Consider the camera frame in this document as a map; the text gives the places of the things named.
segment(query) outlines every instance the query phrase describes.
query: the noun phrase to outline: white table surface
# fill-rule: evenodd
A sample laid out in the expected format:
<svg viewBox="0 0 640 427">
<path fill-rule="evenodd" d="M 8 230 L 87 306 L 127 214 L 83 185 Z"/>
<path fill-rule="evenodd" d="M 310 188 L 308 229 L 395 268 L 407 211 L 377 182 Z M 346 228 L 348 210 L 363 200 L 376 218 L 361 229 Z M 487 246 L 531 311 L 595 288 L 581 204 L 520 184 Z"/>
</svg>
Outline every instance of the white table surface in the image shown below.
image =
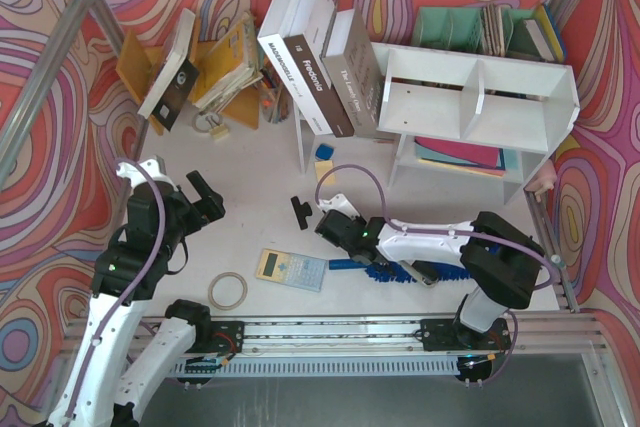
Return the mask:
<svg viewBox="0 0 640 427">
<path fill-rule="evenodd" d="M 462 297 L 473 290 L 473 280 L 441 282 L 427 289 L 417 284 L 378 283 L 360 270 L 327 271 L 322 291 L 309 292 L 255 277 L 262 249 L 294 252 L 324 259 L 346 258 L 314 233 L 321 213 L 314 205 L 316 186 L 313 165 L 306 175 L 299 167 L 293 116 L 272 125 L 261 119 L 252 131 L 227 121 L 231 133 L 214 141 L 191 128 L 195 110 L 184 109 L 170 133 L 158 136 L 149 129 L 141 160 L 164 158 L 167 174 L 183 187 L 191 201 L 197 196 L 185 175 L 199 170 L 209 185 L 224 198 L 226 216 L 187 237 L 189 263 L 176 276 L 159 283 L 147 315 L 163 315 L 175 299 L 210 305 L 207 290 L 215 276 L 233 271 L 248 284 L 246 300 L 236 309 L 213 315 L 380 315 L 453 313 Z M 370 168 L 386 187 L 392 164 L 392 145 L 365 139 L 331 139 L 335 165 L 357 163 Z M 323 190 L 330 198 L 343 192 L 368 218 L 380 215 L 377 192 L 362 173 L 340 171 L 335 186 Z M 528 235 L 535 235 L 523 195 L 502 205 L 501 189 L 487 189 L 486 182 L 455 173 L 406 169 L 399 174 L 387 200 L 392 218 L 417 223 L 451 223 L 473 220 L 480 210 L 493 210 Z M 309 229 L 298 227 L 290 198 L 308 201 L 314 214 Z M 184 261 L 181 249 L 170 262 L 172 270 Z M 547 278 L 541 272 L 540 280 Z M 232 304 L 240 294 L 239 283 L 221 281 L 214 289 L 221 304 Z M 529 310 L 556 310 L 551 287 L 535 292 Z"/>
</svg>

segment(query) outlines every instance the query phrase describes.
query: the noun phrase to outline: metal rail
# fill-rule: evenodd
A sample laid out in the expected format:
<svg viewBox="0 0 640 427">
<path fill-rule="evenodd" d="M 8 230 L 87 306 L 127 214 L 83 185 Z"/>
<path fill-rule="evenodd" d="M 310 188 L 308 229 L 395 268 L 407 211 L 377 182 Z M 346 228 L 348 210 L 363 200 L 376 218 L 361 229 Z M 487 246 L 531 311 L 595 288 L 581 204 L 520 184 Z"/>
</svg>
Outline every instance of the metal rail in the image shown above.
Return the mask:
<svg viewBox="0 0 640 427">
<path fill-rule="evenodd" d="M 214 320 L 246 323 L 243 355 L 247 356 L 443 355 L 442 352 L 423 352 L 414 333 L 420 328 L 421 319 L 451 318 L 452 315 L 222 317 Z M 518 312 L 517 315 L 520 324 L 517 354 L 581 354 L 607 349 L 600 323 L 593 315 L 560 312 Z M 155 326 L 163 319 L 147 317 L 144 320 Z M 73 323 L 63 351 L 69 352 L 78 344 L 83 330 L 84 321 Z M 131 351 L 142 351 L 150 340 L 151 335 L 139 329 Z"/>
<path fill-rule="evenodd" d="M 124 33 L 118 23 L 115 15 L 109 8 L 106 0 L 94 0 L 91 6 L 91 13 L 96 17 L 98 25 L 102 28 L 105 37 L 111 44 L 111 48 L 115 52 L 116 56 L 120 55 L 122 51 L 122 44 L 124 42 Z"/>
<path fill-rule="evenodd" d="M 567 272 L 567 265 L 562 260 L 562 253 L 556 239 L 553 227 L 551 225 L 551 219 L 547 214 L 544 205 L 537 202 L 532 192 L 525 192 L 527 204 L 529 204 L 529 211 L 531 212 L 531 218 L 533 219 L 533 226 L 536 229 L 536 234 L 542 248 L 547 254 L 549 259 L 556 258 L 560 261 L 554 262 L 554 264 L 560 270 L 560 281 L 562 289 L 564 290 L 564 297 L 567 300 L 567 306 L 571 312 L 580 312 L 580 306 L 576 299 L 575 292 L 573 291 L 573 285 L 569 278 L 569 272 Z"/>
<path fill-rule="evenodd" d="M 93 1 L 69 1 L 0 131 L 0 189 L 14 168 Z"/>
</svg>

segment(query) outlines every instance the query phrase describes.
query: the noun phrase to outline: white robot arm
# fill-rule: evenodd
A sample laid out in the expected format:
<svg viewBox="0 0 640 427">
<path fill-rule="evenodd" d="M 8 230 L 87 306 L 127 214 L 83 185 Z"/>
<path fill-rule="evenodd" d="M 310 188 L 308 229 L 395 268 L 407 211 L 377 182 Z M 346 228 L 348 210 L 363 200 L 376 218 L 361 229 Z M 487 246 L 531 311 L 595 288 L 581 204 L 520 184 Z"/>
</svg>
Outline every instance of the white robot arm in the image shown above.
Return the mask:
<svg viewBox="0 0 640 427">
<path fill-rule="evenodd" d="M 421 261 L 469 270 L 478 287 L 462 300 L 456 314 L 454 328 L 459 337 L 482 336 L 507 309 L 529 306 L 540 263 L 507 246 L 460 235 L 488 233 L 543 254 L 533 240 L 492 212 L 481 212 L 472 222 L 429 225 L 389 223 L 381 217 L 367 222 L 342 194 L 319 200 L 318 206 L 325 215 L 316 233 L 346 250 L 352 260 L 397 262 L 425 286 L 433 285 L 434 279 L 425 275 Z"/>
<path fill-rule="evenodd" d="M 178 300 L 167 309 L 167 320 L 153 341 L 123 374 L 131 340 L 157 283 L 169 273 L 168 262 L 176 247 L 184 245 L 186 236 L 221 219 L 225 211 L 222 197 L 197 171 L 187 178 L 202 198 L 189 202 L 166 176 L 162 159 L 150 159 L 137 167 L 123 162 L 118 175 L 129 178 L 133 188 L 127 203 L 128 223 L 113 234 L 108 248 L 96 260 L 82 343 L 64 392 L 41 426 L 137 426 L 176 360 L 210 338 L 209 308 Z M 157 191 L 152 192 L 148 179 Z M 160 207 L 156 196 L 161 197 Z M 164 222 L 160 221 L 161 209 Z M 123 232 L 125 240 L 120 240 Z M 160 249 L 146 273 L 140 275 L 159 234 Z"/>
</svg>

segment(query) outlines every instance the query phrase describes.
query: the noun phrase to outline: psychedelic wallpaper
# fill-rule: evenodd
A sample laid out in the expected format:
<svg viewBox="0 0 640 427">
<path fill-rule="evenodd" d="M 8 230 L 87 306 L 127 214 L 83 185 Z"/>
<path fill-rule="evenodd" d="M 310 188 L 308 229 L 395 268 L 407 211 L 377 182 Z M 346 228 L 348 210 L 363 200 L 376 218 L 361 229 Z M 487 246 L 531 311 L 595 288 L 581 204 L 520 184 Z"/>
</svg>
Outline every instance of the psychedelic wallpaper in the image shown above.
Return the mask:
<svg viewBox="0 0 640 427">
<path fill-rule="evenodd" d="M 2 122 L 69 0 L 0 0 Z M 120 189 L 114 158 L 136 138 L 136 106 L 92 18 L 84 21 L 0 192 L 0 425 L 41 419 L 69 321 Z"/>
<path fill-rule="evenodd" d="M 0 120 L 67 1 L 0 0 Z M 163 42 L 183 7 L 203 18 L 201 40 L 207 40 L 221 36 L 248 8 L 260 22 L 270 2 L 107 1 L 123 28 L 146 45 Z M 373 40 L 392 43 L 409 40 L 421 5 L 488 1 L 527 8 L 544 0 L 337 0 L 340 9 L 362 9 Z M 640 184 L 634 174 L 640 150 L 638 2 L 575 0 L 570 10 L 562 17 L 564 36 L 584 110 L 558 154 L 554 219 L 581 301 L 600 309 L 608 335 L 621 340 L 616 352 L 627 362 L 629 379 L 634 375 L 638 382 L 634 288 L 640 281 L 637 270 L 627 269 L 632 260 L 637 267 L 638 242 L 631 239 L 637 239 L 640 218 L 634 200 Z M 114 64 L 104 36 L 87 19 L 0 194 L 0 425 L 39 418 L 47 372 L 66 323 L 86 304 L 92 261 L 109 234 L 119 187 L 113 159 L 131 152 L 139 125 Z M 588 247 L 581 254 L 583 243 Z"/>
<path fill-rule="evenodd" d="M 640 0 L 561 14 L 582 111 L 556 153 L 555 230 L 578 301 L 595 312 L 640 420 Z"/>
</svg>

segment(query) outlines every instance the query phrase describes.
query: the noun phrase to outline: black mounting plate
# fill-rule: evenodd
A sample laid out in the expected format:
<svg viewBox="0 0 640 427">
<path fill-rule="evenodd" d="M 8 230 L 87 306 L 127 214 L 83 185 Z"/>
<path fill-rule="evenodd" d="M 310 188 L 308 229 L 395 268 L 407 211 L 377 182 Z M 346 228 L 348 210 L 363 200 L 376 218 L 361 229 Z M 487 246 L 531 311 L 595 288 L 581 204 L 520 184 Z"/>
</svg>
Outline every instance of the black mounting plate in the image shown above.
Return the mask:
<svg viewBox="0 0 640 427">
<path fill-rule="evenodd" d="M 242 352 L 244 343 L 244 322 L 239 320 L 211 321 L 211 337 L 209 340 L 200 342 L 187 352 L 190 354 L 220 354 L 229 352 L 229 342 L 222 336 L 224 334 L 233 340 L 236 346 L 236 353 Z"/>
<path fill-rule="evenodd" d="M 496 319 L 489 331 L 478 335 L 474 345 L 468 346 L 458 340 L 453 328 L 454 319 L 422 319 L 416 338 L 422 342 L 426 352 L 456 352 L 465 350 L 500 351 L 511 347 L 509 327 L 505 319 Z"/>
</svg>

